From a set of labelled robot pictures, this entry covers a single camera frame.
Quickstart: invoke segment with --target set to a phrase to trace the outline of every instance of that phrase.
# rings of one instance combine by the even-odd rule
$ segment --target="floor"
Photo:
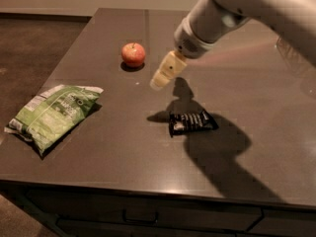
[[[88,20],[0,14],[1,127],[40,89]],[[1,196],[0,236],[56,237]]]

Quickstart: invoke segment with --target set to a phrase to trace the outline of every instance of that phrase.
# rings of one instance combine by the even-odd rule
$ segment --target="apple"
[[[121,49],[121,58],[128,67],[139,67],[144,63],[146,52],[137,42],[128,43]]]

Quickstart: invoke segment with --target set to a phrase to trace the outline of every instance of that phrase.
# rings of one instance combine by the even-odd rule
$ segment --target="black pouch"
[[[191,131],[216,130],[215,119],[203,110],[200,114],[172,114],[169,119],[170,135],[182,135]]]

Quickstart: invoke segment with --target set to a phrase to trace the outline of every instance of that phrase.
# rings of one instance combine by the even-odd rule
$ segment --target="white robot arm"
[[[184,69],[186,58],[201,57],[250,18],[269,26],[316,64],[316,0],[199,0],[176,29],[176,50],[162,61],[152,88],[164,87]]]

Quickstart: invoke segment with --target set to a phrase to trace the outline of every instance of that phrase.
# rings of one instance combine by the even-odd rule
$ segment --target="chip bag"
[[[67,131],[86,118],[103,89],[59,85],[32,98],[4,131],[33,142],[40,156]]]

